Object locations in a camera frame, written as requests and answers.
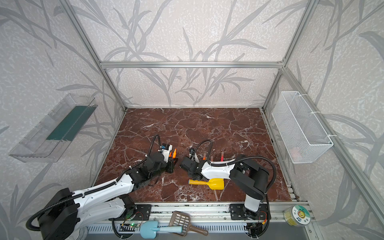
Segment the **gray floor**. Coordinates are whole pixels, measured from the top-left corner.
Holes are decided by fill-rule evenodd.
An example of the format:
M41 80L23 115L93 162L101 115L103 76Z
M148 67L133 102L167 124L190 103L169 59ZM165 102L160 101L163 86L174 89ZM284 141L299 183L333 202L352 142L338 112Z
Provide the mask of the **gray floor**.
M114 234L88 234L85 240L118 240ZM132 235L129 240L142 240L140 234ZM171 233L157 234L156 240L248 240L245 233L211 233L203 236L198 233L188 233L180 237ZM309 240L304 227L291 227L287 223L270 223L267 231L259 239Z

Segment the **brown marble tabletop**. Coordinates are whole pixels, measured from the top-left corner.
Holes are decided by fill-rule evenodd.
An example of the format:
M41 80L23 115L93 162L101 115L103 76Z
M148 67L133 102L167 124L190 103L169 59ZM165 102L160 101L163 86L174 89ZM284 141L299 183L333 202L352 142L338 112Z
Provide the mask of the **brown marble tabletop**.
M156 133L160 135L161 143L172 144L177 149L179 161L173 174L163 173L154 186L146 186L130 193L133 201L244 201L245 193L231 180L224 180L224 190L188 184L187 172L179 168L179 164L183 156L188 155L190 147L196 147L205 139L211 139L214 143L211 152L214 161L220 160L222 151L225 161L238 154L262 155L271 159L278 171L276 181L268 191L269 200L291 201L258 108L128 109L96 184L116 178L129 165L142 161ZM207 151L207 145L199 148L200 159ZM269 164L262 160L255 161L270 171L271 179L272 168ZM156 178L152 179L151 184L155 183Z

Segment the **yellow toy shovel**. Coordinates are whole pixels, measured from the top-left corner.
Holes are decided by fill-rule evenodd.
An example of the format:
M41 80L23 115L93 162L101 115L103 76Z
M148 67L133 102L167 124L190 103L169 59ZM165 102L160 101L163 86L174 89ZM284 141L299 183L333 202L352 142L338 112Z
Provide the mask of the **yellow toy shovel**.
M212 190L223 190L224 189L224 179L222 178L212 178L209 180L209 182L204 181L196 181L190 179L188 181L189 184L193 185L208 185L210 189Z

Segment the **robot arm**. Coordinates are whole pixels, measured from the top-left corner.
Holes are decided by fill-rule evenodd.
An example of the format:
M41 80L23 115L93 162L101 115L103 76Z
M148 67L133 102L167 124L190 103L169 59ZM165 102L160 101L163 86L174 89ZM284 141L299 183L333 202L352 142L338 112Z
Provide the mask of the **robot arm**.
M268 161L273 169L272 181L268 183L269 172L256 163L253 158ZM180 167L188 172L193 180L208 181L213 178L231 179L245 193L244 207L247 215L255 219L259 204L276 178L276 167L264 157L246 157L239 155L236 159L225 162L194 161L192 157L184 157Z
M152 140L149 153L157 136ZM148 185L153 177L164 171L172 173L177 159L169 159L171 151L172 145L162 144L157 152L146 155L144 161L124 171L120 177L83 190L58 191L44 209L27 221L27 229L41 231L44 240L64 240L79 228L133 211L135 205L128 193ZM38 218L39 227L32 225L35 218Z

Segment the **brown litter scoop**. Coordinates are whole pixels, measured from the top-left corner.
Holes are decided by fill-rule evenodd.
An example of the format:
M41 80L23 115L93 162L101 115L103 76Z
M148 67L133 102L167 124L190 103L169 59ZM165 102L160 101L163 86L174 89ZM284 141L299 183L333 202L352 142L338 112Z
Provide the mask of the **brown litter scoop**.
M168 226L182 226L183 231L181 233L174 233L180 236L185 236L188 231L194 231L201 234L204 234L205 236L208 235L208 231L195 227L191 224L191 217L188 214L174 211L172 214L172 218L170 219Z

